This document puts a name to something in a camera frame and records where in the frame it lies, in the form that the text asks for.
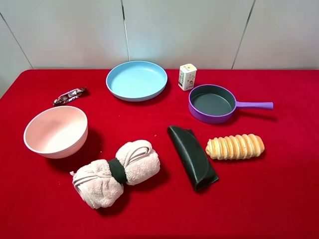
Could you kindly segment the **pink towel black band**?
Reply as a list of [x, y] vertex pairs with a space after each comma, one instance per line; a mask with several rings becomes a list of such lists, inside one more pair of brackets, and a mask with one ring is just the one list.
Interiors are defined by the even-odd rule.
[[82, 166], [72, 175], [72, 184], [92, 209], [106, 208], [123, 194], [124, 184], [137, 185], [156, 175], [160, 160], [150, 142], [127, 142], [112, 160], [99, 159]]

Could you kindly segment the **light blue round plate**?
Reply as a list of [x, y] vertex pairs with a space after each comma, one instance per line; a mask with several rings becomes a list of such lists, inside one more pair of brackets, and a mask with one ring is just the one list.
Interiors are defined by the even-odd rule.
[[158, 96], [166, 87], [167, 73], [148, 61], [129, 61], [113, 68], [107, 75], [106, 86], [118, 99], [142, 102]]

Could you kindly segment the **black glasses case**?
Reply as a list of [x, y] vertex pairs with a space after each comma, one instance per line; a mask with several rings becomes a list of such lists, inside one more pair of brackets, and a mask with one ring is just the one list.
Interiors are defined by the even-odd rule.
[[171, 125], [167, 133], [179, 155], [194, 191], [219, 180], [206, 153], [191, 129]]

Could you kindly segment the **small white yellow carton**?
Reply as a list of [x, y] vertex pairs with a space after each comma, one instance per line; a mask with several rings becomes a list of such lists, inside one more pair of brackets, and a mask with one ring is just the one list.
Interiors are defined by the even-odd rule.
[[178, 85], [183, 91], [191, 90], [194, 87], [197, 68], [192, 64], [185, 64], [179, 68]]

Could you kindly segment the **purple toy frying pan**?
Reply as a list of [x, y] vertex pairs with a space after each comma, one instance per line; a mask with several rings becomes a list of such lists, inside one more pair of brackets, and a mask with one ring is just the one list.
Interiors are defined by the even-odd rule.
[[188, 107], [198, 120], [210, 123], [224, 123], [231, 118], [237, 108], [257, 108], [272, 110], [272, 102], [239, 102], [226, 88], [204, 84], [193, 88], [188, 96]]

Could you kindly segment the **striped bread roll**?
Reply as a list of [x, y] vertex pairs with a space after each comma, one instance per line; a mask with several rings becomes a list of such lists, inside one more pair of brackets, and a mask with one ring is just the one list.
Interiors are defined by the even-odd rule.
[[265, 150], [261, 138], [254, 134], [215, 137], [210, 139], [205, 152], [211, 159], [239, 160], [259, 157]]

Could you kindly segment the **brown candy bar wrapper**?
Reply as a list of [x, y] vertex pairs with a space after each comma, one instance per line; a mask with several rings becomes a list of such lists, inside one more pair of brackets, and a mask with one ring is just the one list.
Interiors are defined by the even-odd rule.
[[60, 106], [60, 105], [67, 104], [67, 103], [79, 98], [83, 94], [83, 92], [85, 92], [85, 91], [86, 91], [85, 87], [71, 90], [69, 92], [66, 92], [66, 93], [60, 95], [57, 99], [55, 99], [53, 101], [52, 104], [54, 106]]

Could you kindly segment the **pink ribbed bowl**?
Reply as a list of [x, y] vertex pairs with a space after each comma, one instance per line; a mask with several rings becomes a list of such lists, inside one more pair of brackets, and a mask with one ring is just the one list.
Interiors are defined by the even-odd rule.
[[51, 159], [77, 152], [88, 136], [86, 114], [73, 106], [47, 109], [34, 117], [25, 128], [24, 144], [31, 151]]

